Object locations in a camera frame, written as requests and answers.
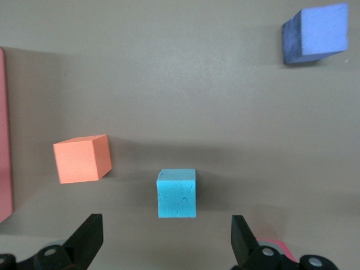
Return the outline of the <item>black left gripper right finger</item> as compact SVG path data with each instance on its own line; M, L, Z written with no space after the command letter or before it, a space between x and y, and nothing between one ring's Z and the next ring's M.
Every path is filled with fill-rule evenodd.
M256 238L241 215L232 216L231 246L237 261L233 269L335 269L325 257L303 255L296 260L284 242Z

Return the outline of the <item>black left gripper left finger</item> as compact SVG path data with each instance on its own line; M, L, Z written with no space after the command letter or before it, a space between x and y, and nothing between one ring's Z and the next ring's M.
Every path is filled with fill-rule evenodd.
M1 254L1 269L88 269L102 244L102 214L91 214L62 245L45 247L21 262Z

